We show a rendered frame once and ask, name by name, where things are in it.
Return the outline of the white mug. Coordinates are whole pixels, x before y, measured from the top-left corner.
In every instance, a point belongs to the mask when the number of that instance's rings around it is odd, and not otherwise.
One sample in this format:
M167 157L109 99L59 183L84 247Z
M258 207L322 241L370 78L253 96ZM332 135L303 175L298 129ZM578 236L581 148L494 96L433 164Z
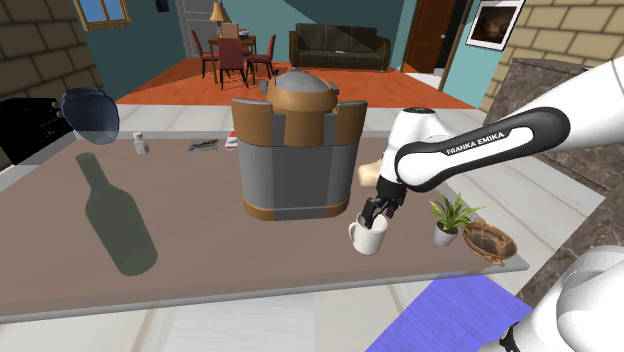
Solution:
M381 247L388 229L388 221L384 215L379 215L373 221L371 228L365 227L365 219L358 213L355 221L349 225L348 235L353 247L361 254L374 255Z

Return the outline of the beige rounded object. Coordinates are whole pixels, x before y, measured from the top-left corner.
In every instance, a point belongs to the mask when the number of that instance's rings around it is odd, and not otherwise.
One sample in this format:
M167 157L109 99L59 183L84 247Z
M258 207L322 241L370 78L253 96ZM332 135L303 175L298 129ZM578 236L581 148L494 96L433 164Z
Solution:
M379 159L373 163L363 164L358 167L357 174L361 187L375 188L380 176L380 167L382 160Z

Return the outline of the green plant in white pot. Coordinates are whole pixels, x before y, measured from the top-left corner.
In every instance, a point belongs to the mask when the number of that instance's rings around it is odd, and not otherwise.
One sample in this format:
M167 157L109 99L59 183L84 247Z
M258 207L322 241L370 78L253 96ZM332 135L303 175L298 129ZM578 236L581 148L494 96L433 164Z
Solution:
M433 241L439 246L448 246L462 232L462 229L471 221L472 214L483 209L483 206L470 207L462 199L461 194L457 195L454 202L441 194L442 202L430 201L431 213L438 217L433 230Z

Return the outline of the brown and grey juicer appliance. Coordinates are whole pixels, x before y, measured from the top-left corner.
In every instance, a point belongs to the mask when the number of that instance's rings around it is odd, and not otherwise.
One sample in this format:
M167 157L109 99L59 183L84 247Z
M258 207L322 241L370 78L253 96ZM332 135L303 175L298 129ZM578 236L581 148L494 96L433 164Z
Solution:
M242 199L259 220L335 217L346 210L368 104L301 70L260 84L265 99L231 102Z

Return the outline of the brown woven basket bowl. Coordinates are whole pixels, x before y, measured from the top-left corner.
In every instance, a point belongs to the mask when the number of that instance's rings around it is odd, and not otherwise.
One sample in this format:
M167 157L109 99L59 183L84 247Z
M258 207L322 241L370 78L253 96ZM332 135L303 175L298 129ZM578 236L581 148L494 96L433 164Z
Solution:
M475 254L494 265L504 267L504 260L517 254L515 241L482 218L465 225L463 238Z

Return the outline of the brown wooden door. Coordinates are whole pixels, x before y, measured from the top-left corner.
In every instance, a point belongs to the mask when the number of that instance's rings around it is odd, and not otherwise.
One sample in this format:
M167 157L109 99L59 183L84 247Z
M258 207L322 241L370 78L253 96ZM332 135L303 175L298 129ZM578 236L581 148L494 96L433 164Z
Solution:
M417 0L402 61L404 72L433 73L442 66L441 53L457 0Z

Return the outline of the dark stone counter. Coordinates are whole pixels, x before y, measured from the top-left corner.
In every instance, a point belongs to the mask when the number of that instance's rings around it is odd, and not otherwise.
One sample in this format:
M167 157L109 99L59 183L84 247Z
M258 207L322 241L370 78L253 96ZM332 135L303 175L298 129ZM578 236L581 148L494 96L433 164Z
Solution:
M502 118L584 71L575 63L514 58L485 122ZM578 256L599 245L624 245L624 145L548 152L536 158L604 200L519 291L517 297L531 307Z

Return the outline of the red dining chair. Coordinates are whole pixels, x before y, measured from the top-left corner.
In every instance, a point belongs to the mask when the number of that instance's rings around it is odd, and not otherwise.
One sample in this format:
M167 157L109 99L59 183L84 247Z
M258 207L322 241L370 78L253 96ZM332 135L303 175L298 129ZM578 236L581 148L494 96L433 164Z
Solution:
M245 73L245 66L243 63L243 46L240 39L221 37L218 39L218 48L221 89L224 89L224 73L229 73L230 71L238 71L245 86L248 87L247 74Z
M205 77L206 74L206 63L210 62L213 66L214 72L216 69L215 63L219 60L219 53L218 52L214 52L214 51L210 51L210 52L205 52L201 46L200 40L196 34L196 32L194 30L190 31L190 35L191 38L194 41L195 47L197 49L199 58L201 59L201 63L202 63L202 77Z
M276 35L273 34L269 39L268 49L267 49L266 54L254 54L253 56L247 58L246 72L249 72L252 63L254 64L260 63L266 66L268 78L271 78L272 75L276 75L278 73L278 70L274 69L272 65L273 56L274 56L274 48L275 48L275 40L276 40Z

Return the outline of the wooden dining table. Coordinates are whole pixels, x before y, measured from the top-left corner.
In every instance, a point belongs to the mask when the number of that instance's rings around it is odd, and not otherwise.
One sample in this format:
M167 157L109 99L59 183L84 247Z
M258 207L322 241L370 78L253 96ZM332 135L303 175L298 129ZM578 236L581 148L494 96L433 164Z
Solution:
M215 35L215 36L211 37L208 40L209 52L210 51L214 51L214 46L218 45L218 39L219 38L221 38L221 37L219 37L218 35ZM246 38L241 38L240 41L241 41L243 47L247 47L247 50L243 51L243 56L251 57L251 56L253 56L254 54L257 53L257 50L256 50L256 37L254 35L248 35ZM213 69L213 66L212 66L212 71L213 71L213 74L214 74L214 83L215 84L220 83L221 80L219 79L219 66L216 66L215 72L214 72L214 69Z

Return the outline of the floor lamp with beige shade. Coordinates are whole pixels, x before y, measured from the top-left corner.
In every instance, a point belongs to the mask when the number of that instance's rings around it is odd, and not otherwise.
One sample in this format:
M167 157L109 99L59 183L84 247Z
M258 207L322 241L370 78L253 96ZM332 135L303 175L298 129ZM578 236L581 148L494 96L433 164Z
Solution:
M222 0L213 0L213 9L210 20L221 25L222 23L230 23L231 20L224 8Z

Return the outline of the green glass bottle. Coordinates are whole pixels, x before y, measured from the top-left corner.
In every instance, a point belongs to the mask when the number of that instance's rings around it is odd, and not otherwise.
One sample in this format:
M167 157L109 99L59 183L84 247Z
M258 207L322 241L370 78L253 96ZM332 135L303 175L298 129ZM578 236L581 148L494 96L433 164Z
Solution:
M134 198L112 185L94 153L75 157L90 186L85 214L118 271L136 276L151 269L158 252Z

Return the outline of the dark blue bowl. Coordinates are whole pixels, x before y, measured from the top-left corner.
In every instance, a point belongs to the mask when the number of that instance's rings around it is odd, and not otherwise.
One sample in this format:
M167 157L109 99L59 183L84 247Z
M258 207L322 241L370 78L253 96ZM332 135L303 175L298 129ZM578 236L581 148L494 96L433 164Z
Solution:
M120 119L115 102L95 87L69 89L62 94L62 116L85 140L98 145L113 142Z

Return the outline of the wooden framed window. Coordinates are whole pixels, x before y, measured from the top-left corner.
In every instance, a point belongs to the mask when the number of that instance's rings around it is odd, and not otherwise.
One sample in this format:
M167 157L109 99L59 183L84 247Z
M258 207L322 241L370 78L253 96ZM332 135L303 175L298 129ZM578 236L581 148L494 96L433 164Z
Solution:
M85 31L130 26L126 0L72 0Z

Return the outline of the black kitchen appliance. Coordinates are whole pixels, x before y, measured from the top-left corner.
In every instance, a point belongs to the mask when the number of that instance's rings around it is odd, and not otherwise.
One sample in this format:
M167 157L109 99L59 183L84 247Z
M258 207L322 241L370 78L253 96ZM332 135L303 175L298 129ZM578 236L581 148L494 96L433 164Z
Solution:
M54 98L13 97L0 102L0 147L19 164L73 131Z

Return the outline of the white framed wall picture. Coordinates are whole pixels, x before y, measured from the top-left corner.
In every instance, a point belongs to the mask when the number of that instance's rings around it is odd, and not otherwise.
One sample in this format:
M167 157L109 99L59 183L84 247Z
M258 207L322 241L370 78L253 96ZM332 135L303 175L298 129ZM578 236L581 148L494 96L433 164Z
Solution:
M481 0L466 44L502 52L525 2L526 0Z

